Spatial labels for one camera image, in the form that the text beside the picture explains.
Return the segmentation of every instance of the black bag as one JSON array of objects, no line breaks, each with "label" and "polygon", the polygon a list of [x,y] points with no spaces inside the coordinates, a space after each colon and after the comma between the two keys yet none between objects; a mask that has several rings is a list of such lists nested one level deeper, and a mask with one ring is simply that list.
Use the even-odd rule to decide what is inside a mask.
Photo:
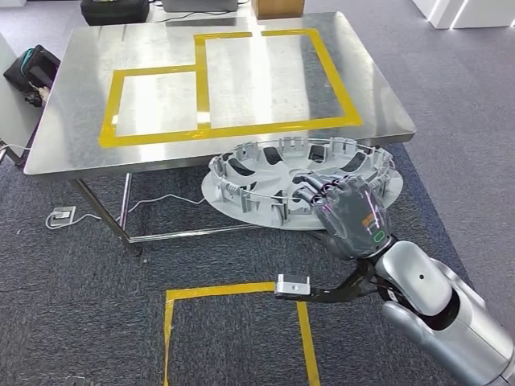
[{"label": "black bag", "polygon": [[41,107],[42,98],[37,88],[51,89],[60,64],[51,52],[38,45],[16,59],[4,72],[4,77],[23,93],[26,101]]},{"label": "black bag", "polygon": [[148,0],[82,0],[81,11],[90,26],[144,23],[150,5]]}]

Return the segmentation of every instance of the floor socket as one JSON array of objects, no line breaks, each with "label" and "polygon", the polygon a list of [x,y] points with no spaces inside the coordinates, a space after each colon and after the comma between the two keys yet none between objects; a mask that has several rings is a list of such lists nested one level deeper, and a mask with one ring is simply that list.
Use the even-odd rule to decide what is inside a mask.
[{"label": "floor socket", "polygon": [[51,227],[60,227],[69,225],[73,222],[76,207],[55,207],[52,212],[58,212],[58,215],[53,215],[50,218]]}]

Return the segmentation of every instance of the stainless steel table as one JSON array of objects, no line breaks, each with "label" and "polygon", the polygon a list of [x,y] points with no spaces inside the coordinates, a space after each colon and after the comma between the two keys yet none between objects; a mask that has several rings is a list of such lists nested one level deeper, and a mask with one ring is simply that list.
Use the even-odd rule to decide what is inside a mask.
[{"label": "stainless steel table", "polygon": [[[242,227],[128,236],[132,173],[208,163],[242,142],[406,142],[413,122],[341,13],[73,31],[25,173],[69,179],[135,244]],[[116,222],[82,179],[127,173]]]}]

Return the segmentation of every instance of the yellow tape rectangle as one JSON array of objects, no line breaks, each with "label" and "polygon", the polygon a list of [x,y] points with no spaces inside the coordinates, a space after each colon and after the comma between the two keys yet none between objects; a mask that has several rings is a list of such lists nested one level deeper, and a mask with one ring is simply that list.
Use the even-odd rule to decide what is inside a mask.
[{"label": "yellow tape rectangle", "polygon": [[[205,296],[227,296],[235,294],[251,294],[256,292],[273,292],[275,283],[266,281],[261,283],[246,283],[234,285],[217,285],[213,287],[187,288],[187,289],[168,289],[166,291],[165,303],[165,375],[164,386],[168,383],[168,355],[170,339],[172,333],[172,320],[174,303],[176,300],[185,300],[192,298],[202,298]],[[301,336],[303,341],[306,371],[310,386],[320,386],[318,376],[315,349],[313,346],[311,327],[309,324],[307,306],[304,302],[298,302],[297,311],[299,315]]]},{"label": "yellow tape rectangle", "polygon": [[[322,67],[338,100],[344,115],[341,117],[326,117],[305,121],[289,121],[267,123],[260,125],[240,125],[224,128],[211,128],[209,109],[209,89],[208,84],[206,41],[208,39],[239,39],[251,38],[251,32],[226,32],[218,34],[194,35],[195,64],[171,66],[162,68],[139,68],[116,70],[111,82],[107,105],[98,138],[103,147],[137,146],[152,143],[191,141],[208,138],[227,138],[240,135],[253,135],[263,133],[280,133],[287,131],[301,131],[328,129],[332,127],[362,125],[358,110],[352,103],[345,86],[340,79],[340,74],[333,63],[331,55],[325,46],[322,37],[315,28],[301,28],[292,30],[263,31],[262,36],[308,36]],[[150,133],[135,135],[116,135],[116,123],[122,99],[123,80],[127,76],[159,75],[180,72],[195,72],[197,98],[197,116],[202,117],[197,122],[196,130],[174,131],[170,133]]]}]

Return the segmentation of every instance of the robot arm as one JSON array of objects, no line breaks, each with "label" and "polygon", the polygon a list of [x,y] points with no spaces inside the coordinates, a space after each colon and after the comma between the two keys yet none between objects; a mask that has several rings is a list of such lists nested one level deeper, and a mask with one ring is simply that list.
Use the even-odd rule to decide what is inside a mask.
[{"label": "robot arm", "polygon": [[470,386],[515,385],[511,337],[485,302],[452,270],[418,246],[397,241],[380,200],[359,176],[331,180],[313,173],[295,194],[327,229],[313,236],[357,268],[336,289],[312,288],[308,277],[279,275],[276,296],[307,302],[350,302],[375,285],[382,314],[455,379]]},{"label": "robot arm", "polygon": [[454,271],[408,241],[394,244],[375,268],[409,302],[406,307],[398,299],[387,301],[383,316],[456,380],[478,386],[515,384],[511,337]]}]

